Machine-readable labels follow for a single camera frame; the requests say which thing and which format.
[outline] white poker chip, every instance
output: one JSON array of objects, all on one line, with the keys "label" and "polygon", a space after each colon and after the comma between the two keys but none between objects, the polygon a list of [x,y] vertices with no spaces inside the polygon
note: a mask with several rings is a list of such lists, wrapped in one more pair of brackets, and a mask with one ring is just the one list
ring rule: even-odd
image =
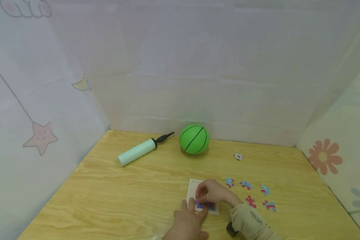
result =
[{"label": "white poker chip", "polygon": [[241,155],[240,153],[235,153],[235,158],[241,161],[243,160],[243,155]]}]

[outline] beige sleeve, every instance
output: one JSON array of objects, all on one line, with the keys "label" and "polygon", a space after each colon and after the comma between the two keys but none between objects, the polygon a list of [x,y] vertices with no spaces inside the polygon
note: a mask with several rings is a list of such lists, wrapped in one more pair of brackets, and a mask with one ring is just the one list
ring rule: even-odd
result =
[{"label": "beige sleeve", "polygon": [[247,240],[281,240],[254,208],[240,204],[231,209],[232,227],[240,231]]}]

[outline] green ball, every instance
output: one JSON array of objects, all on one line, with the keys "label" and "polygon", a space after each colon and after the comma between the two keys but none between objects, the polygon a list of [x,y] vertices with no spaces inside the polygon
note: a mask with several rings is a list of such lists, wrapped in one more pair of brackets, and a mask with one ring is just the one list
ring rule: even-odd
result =
[{"label": "green ball", "polygon": [[205,128],[199,125],[189,125],[180,134],[180,146],[189,154],[200,154],[209,144],[209,135]]}]

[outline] black watch strap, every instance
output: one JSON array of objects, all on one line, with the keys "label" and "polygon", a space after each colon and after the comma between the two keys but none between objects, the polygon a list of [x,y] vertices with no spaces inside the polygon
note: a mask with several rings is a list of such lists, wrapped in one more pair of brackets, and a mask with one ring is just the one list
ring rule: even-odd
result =
[{"label": "black watch strap", "polygon": [[239,231],[235,231],[232,227],[232,222],[228,223],[227,227],[225,228],[229,235],[234,238]]}]

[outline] right hand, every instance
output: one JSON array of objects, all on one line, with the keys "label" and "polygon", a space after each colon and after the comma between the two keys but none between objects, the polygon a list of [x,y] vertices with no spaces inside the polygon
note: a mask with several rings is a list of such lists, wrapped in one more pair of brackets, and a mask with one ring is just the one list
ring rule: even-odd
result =
[{"label": "right hand", "polygon": [[198,185],[196,199],[201,204],[206,202],[218,203],[221,201],[228,202],[231,207],[241,204],[241,200],[236,194],[221,185],[215,179],[206,179]]}]

